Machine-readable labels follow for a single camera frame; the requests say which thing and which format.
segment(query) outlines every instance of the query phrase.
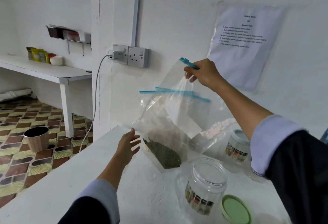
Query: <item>white wall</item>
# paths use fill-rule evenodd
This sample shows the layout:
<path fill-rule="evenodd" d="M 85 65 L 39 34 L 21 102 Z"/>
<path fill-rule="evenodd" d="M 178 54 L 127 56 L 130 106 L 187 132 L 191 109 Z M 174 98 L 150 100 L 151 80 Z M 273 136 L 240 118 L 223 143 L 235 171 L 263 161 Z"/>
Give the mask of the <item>white wall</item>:
<path fill-rule="evenodd" d="M 10 0 L 0 0 L 0 55 L 20 54 L 14 13 Z M 28 76 L 0 68 L 0 93 L 27 86 Z"/>
<path fill-rule="evenodd" d="M 142 0 L 139 46 L 150 48 L 150 68 L 105 61 L 101 69 L 101 115 L 95 136 L 137 119 L 138 90 L 158 85 L 181 56 L 203 59 L 220 0 Z M 302 124 L 316 137 L 327 127 L 328 3 L 326 0 L 229 0 L 291 4 L 266 67 L 259 93 L 247 94 L 269 110 Z M 134 0 L 92 0 L 93 52 L 98 64 L 113 44 L 129 45 Z"/>
<path fill-rule="evenodd" d="M 27 57 L 27 46 L 43 48 L 48 52 L 66 57 L 68 66 L 90 70 L 92 56 L 90 45 L 85 45 L 82 56 L 81 44 L 51 38 L 45 25 L 62 25 L 91 32 L 91 0 L 11 0 L 19 36 L 19 51 Z M 30 86 L 41 102 L 61 108 L 59 84 L 32 78 Z M 70 84 L 73 112 L 91 118 L 91 80 Z"/>

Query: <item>wall socket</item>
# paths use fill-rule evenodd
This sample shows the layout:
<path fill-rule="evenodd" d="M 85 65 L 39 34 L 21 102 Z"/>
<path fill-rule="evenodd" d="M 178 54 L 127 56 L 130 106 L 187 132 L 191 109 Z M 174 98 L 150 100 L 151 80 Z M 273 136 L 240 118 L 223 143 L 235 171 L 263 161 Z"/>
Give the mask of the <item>wall socket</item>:
<path fill-rule="evenodd" d="M 118 56 L 116 56 L 115 52 L 114 52 L 115 57 L 113 57 L 113 62 L 128 65 L 129 46 L 114 44 L 113 51 L 115 51 L 115 52 L 117 51 L 118 52 L 117 54 L 119 54 Z"/>
<path fill-rule="evenodd" d="M 146 68 L 148 66 L 149 49 L 131 47 L 128 50 L 128 65 Z"/>

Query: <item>charging cable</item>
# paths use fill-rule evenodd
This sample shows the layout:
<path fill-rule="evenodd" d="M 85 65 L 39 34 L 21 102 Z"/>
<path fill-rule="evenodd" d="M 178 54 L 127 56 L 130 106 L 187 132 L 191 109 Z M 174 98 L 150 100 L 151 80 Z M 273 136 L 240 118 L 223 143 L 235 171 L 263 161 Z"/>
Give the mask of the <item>charging cable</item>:
<path fill-rule="evenodd" d="M 112 57 L 112 55 L 106 55 L 106 56 L 104 56 L 103 59 L 101 59 L 101 62 L 100 62 L 100 64 L 99 64 L 98 72 L 97 72 L 97 77 L 96 77 L 96 89 L 95 89 L 95 92 L 94 92 L 94 112 L 93 112 L 93 118 L 92 118 L 91 126 L 90 126 L 90 128 L 89 128 L 87 134 L 84 136 L 84 139 L 83 139 L 83 141 L 82 141 L 82 143 L 81 143 L 81 145 L 80 145 L 79 153 L 81 152 L 81 149 L 82 149 L 82 145 L 83 145 L 83 143 L 84 143 L 84 140 L 88 137 L 88 134 L 89 134 L 89 132 L 90 132 L 90 130 L 91 130 L 91 128 L 92 128 L 92 125 L 93 125 L 94 117 L 96 116 L 96 109 L 97 109 L 97 83 L 98 83 L 98 76 L 99 76 L 100 66 L 101 66 L 103 60 L 104 60 L 106 57 Z"/>

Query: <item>white countertop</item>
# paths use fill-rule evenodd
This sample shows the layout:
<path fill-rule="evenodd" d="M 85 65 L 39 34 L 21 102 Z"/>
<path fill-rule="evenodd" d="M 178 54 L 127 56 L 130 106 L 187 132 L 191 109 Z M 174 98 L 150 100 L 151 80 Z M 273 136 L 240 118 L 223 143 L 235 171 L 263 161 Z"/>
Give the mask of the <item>white countertop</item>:
<path fill-rule="evenodd" d="M 84 69 L 68 66 L 53 66 L 19 56 L 0 56 L 0 67 L 56 83 L 61 83 L 61 79 L 73 81 L 92 78 L 92 74 L 86 72 Z"/>
<path fill-rule="evenodd" d="M 105 168 L 121 136 L 115 127 L 0 209 L 0 223 L 57 223 L 77 195 Z M 179 169 L 161 173 L 145 152 L 138 152 L 125 168 L 118 188 L 121 223 L 191 223 L 178 205 L 174 182 Z M 285 223 L 286 210 L 270 182 L 257 183 L 244 174 L 227 172 L 226 194 L 246 202 L 253 223 Z M 218 213 L 218 223 L 227 223 Z"/>

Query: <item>patterned floor tile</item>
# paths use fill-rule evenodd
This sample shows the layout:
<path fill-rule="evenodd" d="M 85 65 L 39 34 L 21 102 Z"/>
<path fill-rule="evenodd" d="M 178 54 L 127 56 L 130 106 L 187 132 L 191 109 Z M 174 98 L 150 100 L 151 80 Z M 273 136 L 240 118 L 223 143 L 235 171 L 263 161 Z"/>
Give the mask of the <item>patterned floor tile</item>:
<path fill-rule="evenodd" d="M 72 114 L 74 138 L 66 137 L 63 112 L 38 100 L 0 104 L 0 208 L 76 155 L 91 120 Z M 23 134 L 49 127 L 49 147 L 32 152 Z M 92 129 L 82 150 L 93 142 Z"/>

